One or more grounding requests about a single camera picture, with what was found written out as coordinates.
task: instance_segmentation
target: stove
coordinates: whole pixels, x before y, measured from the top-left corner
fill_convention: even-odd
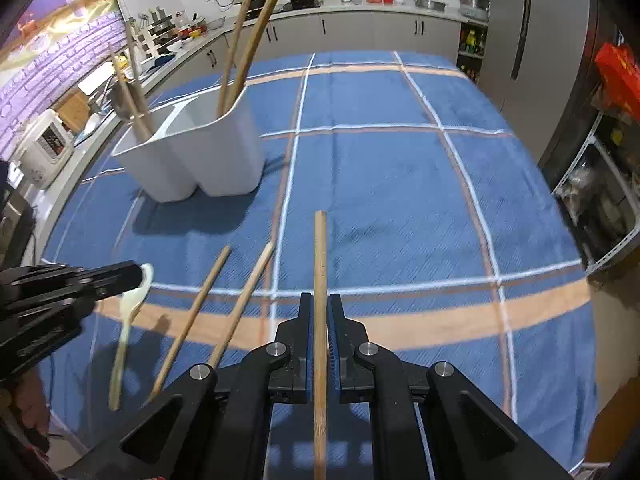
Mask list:
[[[289,2],[288,4],[284,4],[280,10],[274,10],[272,14],[278,14],[280,12],[289,12],[290,10],[300,10],[300,9],[314,9],[316,7],[322,7],[322,2],[320,0],[301,0],[299,2]],[[258,16],[260,16],[262,8],[249,10],[246,14],[246,20],[257,20]]]
[[[322,7],[322,2],[320,0],[300,0],[284,4],[282,6],[282,12],[287,12],[289,10],[313,9],[315,7]]]

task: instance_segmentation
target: metal screw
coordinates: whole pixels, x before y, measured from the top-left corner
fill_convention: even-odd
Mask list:
[[[277,341],[274,341],[273,343],[269,343],[267,345],[267,354],[274,357],[284,354],[286,350],[287,347],[284,345],[284,343],[278,343]]]
[[[450,375],[453,375],[453,365],[446,361],[437,362],[433,369],[440,377],[449,377]]]
[[[358,346],[358,350],[360,350],[360,353],[364,355],[375,355],[378,353],[378,345],[369,342],[362,343]]]
[[[207,377],[209,377],[210,373],[211,370],[209,370],[209,367],[207,365],[195,365],[191,367],[191,370],[189,370],[191,379],[196,379],[196,381],[206,379]]]

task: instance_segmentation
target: blue tablecloth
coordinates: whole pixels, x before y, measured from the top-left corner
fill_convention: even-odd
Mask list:
[[[194,80],[155,105],[217,80]],[[216,327],[273,239],[222,365],[268,341],[312,289],[313,213],[323,209],[329,287],[346,315],[402,359],[452,362],[562,466],[576,465],[596,412],[588,288],[542,175],[491,103],[448,61],[413,53],[270,60],[253,65],[248,85],[267,159],[251,194],[198,190],[159,204],[107,150],[68,201],[44,258],[150,262],[155,277],[130,340],[122,410],[107,407],[120,323],[117,302],[105,301],[54,355],[56,416],[94,446],[140,406],[178,316],[225,244],[231,257],[170,380],[209,357]],[[311,420],[310,406],[275,407],[270,478],[310,478]],[[329,478],[370,477],[369,442],[366,407],[332,400]]]

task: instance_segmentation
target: purple brick wall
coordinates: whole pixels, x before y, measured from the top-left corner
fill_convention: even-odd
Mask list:
[[[127,44],[119,11],[83,25],[31,61],[0,89],[0,158],[8,160],[20,123],[49,108],[107,56]]]

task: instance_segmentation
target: person's hand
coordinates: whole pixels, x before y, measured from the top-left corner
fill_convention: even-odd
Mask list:
[[[49,409],[36,368],[32,368],[20,378],[20,383],[14,391],[14,403],[20,410],[20,420],[25,428],[36,428],[42,436],[49,434]]]

